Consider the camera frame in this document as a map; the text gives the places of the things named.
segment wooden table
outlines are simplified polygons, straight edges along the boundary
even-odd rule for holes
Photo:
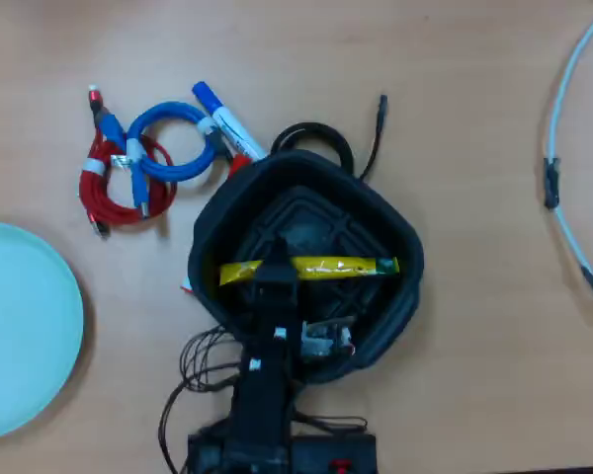
[[[87,85],[129,123],[207,80],[259,141],[304,119],[338,127],[365,162],[378,94],[390,114],[371,186],[426,247],[417,317],[375,367],[310,389],[314,412],[359,414],[382,473],[593,464],[593,297],[542,209],[551,86],[593,1],[0,2],[0,220],[72,265],[84,354],[37,420],[0,439],[0,474],[164,473],[160,411],[184,342],[212,320],[178,285],[194,221],[223,168],[167,218],[95,237],[75,197],[92,139]],[[560,126],[562,199],[593,260],[593,43]],[[159,137],[179,161],[186,125]],[[115,196],[127,201],[127,177]],[[186,434],[228,395],[187,395]]]

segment white cable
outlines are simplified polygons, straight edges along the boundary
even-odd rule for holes
[[[571,57],[569,57],[569,60],[566,63],[566,67],[564,68],[564,73],[562,74],[562,79],[558,86],[557,95],[555,96],[555,101],[553,103],[553,110],[551,112],[549,138],[547,141],[547,157],[546,157],[548,167],[552,167],[554,165],[557,166],[557,164],[556,163],[554,164],[554,162],[553,162],[553,160],[556,157],[556,155],[555,155],[555,149],[556,149],[555,140],[556,140],[556,134],[557,134],[557,125],[558,125],[558,122],[560,121],[560,115],[562,113],[562,105],[564,104],[564,97],[566,96],[566,91],[568,89],[568,85],[571,82],[571,76],[573,75],[575,66],[576,66],[580,56],[582,55],[584,48],[589,43],[589,41],[591,41],[592,38],[593,38],[593,23],[591,24],[589,29],[586,31],[584,36],[580,39],[580,41],[576,45],[575,49],[571,53]],[[577,260],[577,262],[580,265],[580,268],[582,270],[582,273],[584,274],[584,276],[587,279],[587,281],[589,282],[589,284],[593,287],[593,270],[592,270],[591,264],[589,264],[588,260],[586,260],[586,256],[584,255],[582,248],[575,240],[575,236],[573,235],[573,232],[571,231],[571,228],[569,227],[569,224],[566,221],[566,218],[564,217],[564,213],[562,212],[562,208],[560,207],[560,204],[558,203],[558,205],[556,207],[554,207],[552,210],[553,210],[553,214],[555,215],[555,218],[557,219],[557,222],[560,226],[562,234],[564,234],[564,238],[566,239],[566,242],[568,243],[569,248],[571,249],[571,252],[575,256],[575,260]]]

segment red cable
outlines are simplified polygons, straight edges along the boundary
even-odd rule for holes
[[[154,151],[158,150],[165,158],[167,165],[173,166],[169,153],[158,142],[146,135],[142,136],[141,141],[151,160],[156,161]],[[79,197],[88,214],[97,221],[110,225],[136,224],[142,220],[139,209],[118,205],[108,197],[112,155],[115,154],[121,155],[124,152],[114,142],[104,141],[103,134],[97,129],[88,156],[101,161],[104,164],[105,173],[101,176],[92,171],[82,171],[79,178]],[[150,179],[149,215],[153,217],[164,212],[173,202],[175,195],[175,183],[167,187],[159,181]]]

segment black device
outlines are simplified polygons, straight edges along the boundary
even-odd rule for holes
[[[195,474],[376,474],[376,438],[356,430],[291,436],[301,319],[298,277],[277,239],[255,274],[256,336],[244,345],[229,416],[189,437]]]

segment red usb cable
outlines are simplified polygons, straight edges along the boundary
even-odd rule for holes
[[[96,95],[91,91],[89,97],[91,107],[93,100],[99,104],[99,108],[103,107],[101,94],[98,90]],[[167,165],[173,166],[173,161],[167,151],[154,139],[143,135],[141,141],[151,160],[156,161],[154,151],[158,150]],[[103,134],[98,128],[96,129],[88,160],[79,179],[79,198],[86,208],[91,223],[101,234],[105,234],[104,229],[107,225],[135,224],[143,220],[140,209],[118,205],[108,197],[112,155],[123,154],[124,152],[114,142],[104,141]],[[167,186],[151,179],[149,182],[149,215],[153,217],[165,211],[173,202],[175,195],[175,183]]]

